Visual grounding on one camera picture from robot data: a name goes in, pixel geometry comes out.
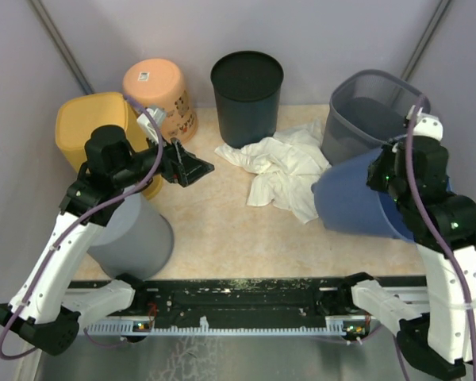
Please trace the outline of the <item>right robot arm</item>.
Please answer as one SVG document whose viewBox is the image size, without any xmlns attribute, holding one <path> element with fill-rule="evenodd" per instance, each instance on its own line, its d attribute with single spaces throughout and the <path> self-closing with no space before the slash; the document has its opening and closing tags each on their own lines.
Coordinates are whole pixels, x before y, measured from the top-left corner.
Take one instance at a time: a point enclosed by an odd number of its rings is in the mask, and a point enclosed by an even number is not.
<svg viewBox="0 0 476 381">
<path fill-rule="evenodd" d="M 413 368 L 453 380 L 470 365 L 476 379 L 476 203 L 448 189 L 448 158 L 437 139 L 414 136 L 383 145 L 368 167 L 368 187 L 393 199 L 413 234 L 429 311 L 415 311 L 366 273 L 338 302 L 348 314 L 375 316 Z"/>
</svg>

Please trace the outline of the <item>grey mesh bin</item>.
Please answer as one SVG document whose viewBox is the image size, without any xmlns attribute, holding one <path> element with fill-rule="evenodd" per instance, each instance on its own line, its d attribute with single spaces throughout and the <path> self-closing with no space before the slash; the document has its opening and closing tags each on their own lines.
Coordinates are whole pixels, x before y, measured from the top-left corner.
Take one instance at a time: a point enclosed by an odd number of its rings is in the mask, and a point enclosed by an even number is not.
<svg viewBox="0 0 476 381">
<path fill-rule="evenodd" d="M 343 81 L 329 101 L 321 151 L 335 166 L 405 133 L 405 116 L 421 91 L 378 69 Z"/>
</svg>

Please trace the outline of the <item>blue round bin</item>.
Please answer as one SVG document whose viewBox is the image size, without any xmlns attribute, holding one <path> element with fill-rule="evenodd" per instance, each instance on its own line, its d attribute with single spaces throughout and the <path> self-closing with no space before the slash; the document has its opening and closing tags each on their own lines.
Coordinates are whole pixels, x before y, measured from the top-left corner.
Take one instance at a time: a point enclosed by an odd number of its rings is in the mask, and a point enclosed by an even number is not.
<svg viewBox="0 0 476 381">
<path fill-rule="evenodd" d="M 311 186 L 317 215 L 332 231 L 412 243 L 393 199 L 366 185 L 367 169 L 380 152 L 376 148 L 324 171 Z"/>
</svg>

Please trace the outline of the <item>black round bin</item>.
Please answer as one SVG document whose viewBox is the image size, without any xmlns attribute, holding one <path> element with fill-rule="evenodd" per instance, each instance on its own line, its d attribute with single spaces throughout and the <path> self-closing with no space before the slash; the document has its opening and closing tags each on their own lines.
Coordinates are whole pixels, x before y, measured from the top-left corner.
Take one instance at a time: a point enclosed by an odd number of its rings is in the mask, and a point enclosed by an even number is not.
<svg viewBox="0 0 476 381">
<path fill-rule="evenodd" d="M 242 148 L 274 135 L 284 71 L 272 56 L 239 51 L 220 58 L 210 72 L 222 140 Z"/>
</svg>

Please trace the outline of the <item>peach plastic bucket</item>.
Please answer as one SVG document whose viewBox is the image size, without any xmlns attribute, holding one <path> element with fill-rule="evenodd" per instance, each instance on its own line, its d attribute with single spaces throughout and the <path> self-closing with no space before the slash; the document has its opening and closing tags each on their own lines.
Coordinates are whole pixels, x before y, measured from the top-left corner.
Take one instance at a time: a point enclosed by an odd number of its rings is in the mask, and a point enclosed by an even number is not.
<svg viewBox="0 0 476 381">
<path fill-rule="evenodd" d="M 187 91 L 184 75 L 170 60 L 154 58 L 131 66 L 122 80 L 125 94 L 142 106 L 158 106 L 167 113 L 162 124 L 163 137 L 185 143 L 198 129 L 198 119 Z"/>
</svg>

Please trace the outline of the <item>yellow slotted plastic basket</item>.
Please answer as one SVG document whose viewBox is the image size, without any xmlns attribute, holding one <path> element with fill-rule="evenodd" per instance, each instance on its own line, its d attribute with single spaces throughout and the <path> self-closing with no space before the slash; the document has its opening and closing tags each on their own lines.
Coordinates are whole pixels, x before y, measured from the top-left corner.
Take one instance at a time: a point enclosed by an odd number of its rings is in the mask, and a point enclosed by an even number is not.
<svg viewBox="0 0 476 381">
<path fill-rule="evenodd" d="M 118 92 L 74 98 L 59 109 L 55 127 L 56 145 L 72 168 L 78 171 L 86 161 L 84 145 L 92 132 L 104 125 L 116 125 L 125 131 L 134 151 L 140 152 L 148 145 L 136 119 L 136 112 Z"/>
</svg>

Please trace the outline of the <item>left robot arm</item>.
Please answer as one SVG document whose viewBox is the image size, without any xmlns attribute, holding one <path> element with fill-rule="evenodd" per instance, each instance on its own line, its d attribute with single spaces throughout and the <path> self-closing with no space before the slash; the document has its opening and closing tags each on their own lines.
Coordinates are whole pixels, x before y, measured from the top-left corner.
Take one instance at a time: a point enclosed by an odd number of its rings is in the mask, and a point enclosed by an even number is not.
<svg viewBox="0 0 476 381">
<path fill-rule="evenodd" d="M 88 248 L 109 224 L 123 201 L 141 192 L 154 175 L 182 187 L 211 173 L 213 164 L 188 152 L 180 140 L 148 135 L 148 148 L 137 152 L 123 128 L 96 128 L 85 143 L 86 162 L 68 187 L 55 227 L 34 269 L 14 297 L 0 303 L 0 358 L 13 360 L 2 346 L 16 333 L 51 356 L 65 352 L 80 330 L 118 311 L 138 315 L 149 305 L 143 282 L 121 273 L 85 298 L 69 302 L 65 294 Z"/>
</svg>

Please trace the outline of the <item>grey round bin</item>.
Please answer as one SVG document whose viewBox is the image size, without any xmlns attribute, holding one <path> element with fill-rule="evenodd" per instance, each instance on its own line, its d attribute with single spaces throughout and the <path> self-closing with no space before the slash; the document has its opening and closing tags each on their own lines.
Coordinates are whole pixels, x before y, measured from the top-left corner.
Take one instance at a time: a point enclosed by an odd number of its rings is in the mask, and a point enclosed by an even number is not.
<svg viewBox="0 0 476 381">
<path fill-rule="evenodd" d="M 127 273 L 149 279 L 170 259 L 171 224 L 142 195 L 127 197 L 88 248 L 88 255 L 111 278 Z"/>
</svg>

